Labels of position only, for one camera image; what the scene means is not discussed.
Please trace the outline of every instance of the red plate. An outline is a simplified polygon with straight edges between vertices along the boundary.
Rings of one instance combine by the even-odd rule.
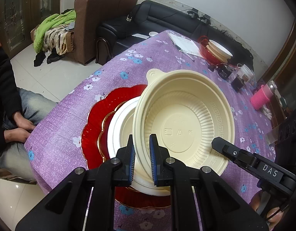
[[[99,167],[109,159],[107,132],[114,113],[128,100],[140,96],[147,85],[117,88],[90,110],[81,136],[81,149],[88,169]],[[170,196],[151,196],[133,188],[117,187],[115,199],[131,208],[164,208],[170,206]]]

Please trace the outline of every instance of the metal bolt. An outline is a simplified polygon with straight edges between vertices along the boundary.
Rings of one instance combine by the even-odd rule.
[[[82,174],[84,172],[84,168],[83,167],[77,167],[76,169],[75,169],[75,173],[77,174],[77,175],[80,175],[80,174]]]
[[[110,162],[111,162],[112,164],[118,164],[118,163],[120,162],[120,159],[117,158],[117,157],[114,157],[114,158],[112,158],[112,159],[110,160]]]
[[[169,164],[172,164],[172,163],[174,163],[176,160],[173,158],[173,157],[168,157],[168,158],[166,158],[166,160],[165,160],[167,163],[169,163]]]
[[[209,174],[209,173],[211,172],[211,168],[208,167],[208,166],[203,166],[203,167],[201,168],[201,170],[202,170],[204,173],[206,173],[206,174]]]

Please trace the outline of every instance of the person's hand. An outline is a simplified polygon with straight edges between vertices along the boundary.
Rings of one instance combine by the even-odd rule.
[[[15,128],[4,131],[5,141],[8,142],[22,142],[25,143],[30,133],[23,128]]]
[[[32,132],[35,128],[35,125],[33,125],[33,123],[27,119],[25,119],[21,112],[17,111],[15,112],[13,115],[12,115],[16,125],[19,127],[19,128],[23,128],[29,132]]]
[[[261,196],[261,194],[262,194],[262,191],[259,191],[251,199],[250,206],[255,211],[257,210],[257,208],[260,205],[260,196]],[[267,218],[269,216],[273,215],[278,209],[279,209],[279,207],[271,209],[267,213]],[[279,223],[279,221],[281,220],[282,216],[283,216],[283,212],[278,212],[275,216],[273,216],[271,219],[268,220],[270,222],[269,230],[272,230]]]

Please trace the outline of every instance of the pink bottle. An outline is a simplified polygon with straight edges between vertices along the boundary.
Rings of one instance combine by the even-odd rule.
[[[259,110],[264,104],[269,102],[275,89],[277,89],[277,87],[273,81],[268,82],[265,86],[262,85],[260,90],[250,99],[254,109]]]

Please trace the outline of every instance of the table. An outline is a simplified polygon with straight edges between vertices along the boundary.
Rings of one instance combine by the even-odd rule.
[[[236,93],[230,83],[211,72],[203,58],[195,62],[172,44],[164,31],[113,58],[70,92],[35,128],[25,147],[30,154],[31,166],[39,185],[49,192],[76,167],[87,168],[80,147],[80,136],[87,115],[96,101],[118,87],[147,84],[146,73],[151,68],[164,72],[189,69],[215,82],[225,94],[235,122],[235,145],[256,152],[272,161],[273,146],[264,141],[271,128],[270,121],[250,104],[252,93],[246,86]],[[229,162],[221,176],[238,194],[250,202],[259,191],[258,180]],[[114,227],[127,230],[170,230],[170,208],[132,209],[115,203]]]

